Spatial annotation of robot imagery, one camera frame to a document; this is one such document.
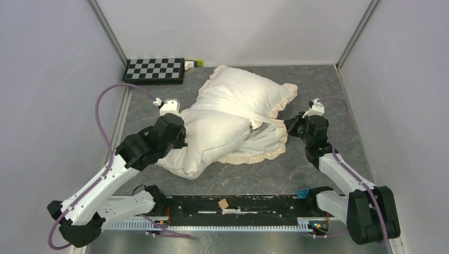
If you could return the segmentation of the white pillow insert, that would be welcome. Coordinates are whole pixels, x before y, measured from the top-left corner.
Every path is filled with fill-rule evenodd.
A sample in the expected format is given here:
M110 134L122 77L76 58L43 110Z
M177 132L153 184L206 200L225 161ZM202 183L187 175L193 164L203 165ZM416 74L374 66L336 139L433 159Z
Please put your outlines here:
M236 150L251 133L250 120L240 116L194 108L180 115L187 146L173 149L156 165L186 179L198 178L207 166Z

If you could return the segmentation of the grey pillowcase with cream ruffle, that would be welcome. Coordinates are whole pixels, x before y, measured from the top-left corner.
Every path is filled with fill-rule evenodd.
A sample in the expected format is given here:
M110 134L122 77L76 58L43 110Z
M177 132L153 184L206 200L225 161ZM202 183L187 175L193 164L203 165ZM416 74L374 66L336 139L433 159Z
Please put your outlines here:
M297 95L295 84L278 84L243 69L220 65L199 89L191 109L249 120L251 134L217 160L234 165L255 164L285 153L288 134L277 117Z

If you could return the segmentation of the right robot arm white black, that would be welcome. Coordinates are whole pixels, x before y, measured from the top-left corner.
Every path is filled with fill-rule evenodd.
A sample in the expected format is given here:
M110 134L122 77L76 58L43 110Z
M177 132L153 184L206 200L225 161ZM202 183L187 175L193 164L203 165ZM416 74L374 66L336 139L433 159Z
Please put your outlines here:
M328 141L329 122L319 115L300 112L284 125L288 135L303 141L307 160L329 177L342 191L330 187L309 190L306 210L313 216L323 212L343 222L352 240L363 245L386 242L401 235L396 202L392 190L366 180L350 167Z

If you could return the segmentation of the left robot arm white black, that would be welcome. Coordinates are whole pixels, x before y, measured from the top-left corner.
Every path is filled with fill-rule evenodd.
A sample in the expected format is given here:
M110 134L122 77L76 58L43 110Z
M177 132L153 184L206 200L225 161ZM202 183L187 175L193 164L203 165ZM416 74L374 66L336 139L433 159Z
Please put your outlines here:
M149 165L166 157L172 149L185 147L186 131L182 118L173 113L161 115L153 126L127 136L111 160L85 186L64 201L48 206L62 237L76 248L93 242L106 228L132 216L161 215L166 199L157 187L115 203L107 200L131 178Z

